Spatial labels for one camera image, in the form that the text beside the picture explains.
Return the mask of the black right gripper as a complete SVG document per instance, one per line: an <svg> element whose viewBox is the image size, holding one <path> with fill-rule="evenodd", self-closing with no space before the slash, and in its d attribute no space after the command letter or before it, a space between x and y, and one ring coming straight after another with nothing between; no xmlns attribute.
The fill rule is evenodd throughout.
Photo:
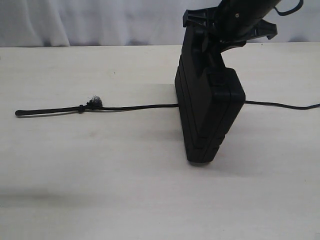
<svg viewBox="0 0 320 240"><path fill-rule="evenodd" d="M225 68L222 53L241 48L245 41L278 34L277 25L263 18L278 4L276 0L223 0L216 7L186 10L183 27L193 28L193 66L196 75L206 68ZM217 37L213 42L209 33Z"/></svg>

